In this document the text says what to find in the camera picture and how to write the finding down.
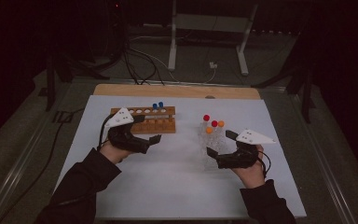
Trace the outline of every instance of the person's left hand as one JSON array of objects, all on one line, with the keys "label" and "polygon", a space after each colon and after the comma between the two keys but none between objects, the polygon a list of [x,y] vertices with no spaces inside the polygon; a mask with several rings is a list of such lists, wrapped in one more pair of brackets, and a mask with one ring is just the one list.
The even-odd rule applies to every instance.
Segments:
[{"label": "person's left hand", "polygon": [[113,164],[117,164],[124,159],[126,159],[130,154],[133,152],[120,149],[118,147],[112,146],[112,144],[109,141],[106,141],[103,143],[103,146],[100,150],[101,154],[103,154],[108,160],[110,160]]}]

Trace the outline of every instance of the white table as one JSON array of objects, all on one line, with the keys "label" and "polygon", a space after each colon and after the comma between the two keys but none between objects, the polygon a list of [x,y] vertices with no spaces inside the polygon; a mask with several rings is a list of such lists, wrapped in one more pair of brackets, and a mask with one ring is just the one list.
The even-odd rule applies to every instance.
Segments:
[{"label": "white table", "polygon": [[[200,155],[197,128],[203,114],[212,119],[222,119],[227,129],[240,132],[249,128],[277,140],[277,144],[264,145],[272,160],[268,178],[275,180],[278,195],[285,198],[295,217],[306,215],[299,198],[282,147],[275,133],[269,112],[262,100],[200,99],[187,97],[147,96],[164,93],[174,94],[183,87],[103,86],[102,89],[143,93],[143,97],[101,96],[89,98],[80,121],[74,142],[62,168],[63,175],[77,161],[82,161],[92,147],[98,144],[99,131],[111,107],[151,106],[159,101],[176,107],[176,133],[163,134],[159,144],[148,149],[146,155],[129,156],[118,165],[123,171],[108,188],[98,194],[97,218],[103,219],[237,219],[247,218],[246,207],[239,188],[240,180],[230,170],[205,171]],[[241,93],[236,88],[223,88]],[[189,93],[202,95],[211,88],[185,88]],[[219,95],[221,88],[212,88]],[[138,135],[148,138],[152,134]],[[228,140],[233,150],[235,142]]]}]

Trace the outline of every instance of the metal frame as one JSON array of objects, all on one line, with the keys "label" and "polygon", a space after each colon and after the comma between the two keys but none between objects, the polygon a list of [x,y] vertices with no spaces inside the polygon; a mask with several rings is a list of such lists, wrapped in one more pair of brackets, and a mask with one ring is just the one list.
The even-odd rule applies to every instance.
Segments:
[{"label": "metal frame", "polygon": [[215,17],[202,15],[188,15],[176,12],[176,0],[172,2],[172,36],[170,58],[168,60],[168,70],[174,71],[176,66],[176,29],[193,29],[193,30],[212,30],[243,33],[242,42],[236,47],[238,61],[243,76],[249,75],[248,66],[246,64],[243,51],[245,50],[246,42],[252,30],[255,13],[258,5],[254,5],[250,18],[233,18],[233,17]]}]

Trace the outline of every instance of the table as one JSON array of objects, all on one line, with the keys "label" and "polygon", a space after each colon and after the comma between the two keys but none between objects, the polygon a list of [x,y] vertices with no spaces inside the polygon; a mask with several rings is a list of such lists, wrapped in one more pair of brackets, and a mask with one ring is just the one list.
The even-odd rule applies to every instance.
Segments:
[{"label": "table", "polygon": [[243,39],[236,47],[236,51],[238,55],[238,62],[240,64],[241,74],[243,76],[248,76],[249,70],[243,51],[245,50],[246,42],[249,38],[249,34],[251,33],[256,11],[257,4],[254,4],[252,7],[252,12],[248,18],[183,14],[176,11],[176,0],[173,0],[171,48],[170,58],[168,60],[168,69],[170,71],[175,70],[177,50],[176,29],[236,32],[243,33]]},{"label": "table", "polygon": [[[197,107],[205,102],[229,105],[232,113],[212,111],[212,117],[227,115],[229,128],[241,131],[232,114],[247,111],[248,124],[277,139],[269,113],[255,89],[185,86],[134,86],[102,84],[89,98],[59,179],[77,161],[81,161],[98,141],[99,129],[111,104],[150,104],[164,99],[176,105],[177,133],[163,134],[161,142],[146,155],[135,154],[118,165],[123,170],[109,187],[99,193],[97,218],[102,219],[243,219],[246,208],[241,201],[240,180],[229,170],[205,171],[200,164],[198,127],[192,120],[200,114]],[[185,107],[197,113],[183,113]],[[278,144],[265,146],[274,165],[269,172],[276,188],[288,202],[295,217],[305,216],[296,184]]]}]

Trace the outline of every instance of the wooden block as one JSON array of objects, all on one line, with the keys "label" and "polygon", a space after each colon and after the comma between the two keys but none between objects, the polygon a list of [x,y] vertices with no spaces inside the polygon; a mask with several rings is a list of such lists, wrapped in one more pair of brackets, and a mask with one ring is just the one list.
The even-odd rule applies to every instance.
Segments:
[{"label": "wooden block", "polygon": [[[111,108],[111,114],[120,108]],[[176,133],[175,107],[164,106],[165,111],[153,112],[153,107],[127,107],[132,116],[145,115],[142,123],[132,125],[132,133]]]}]

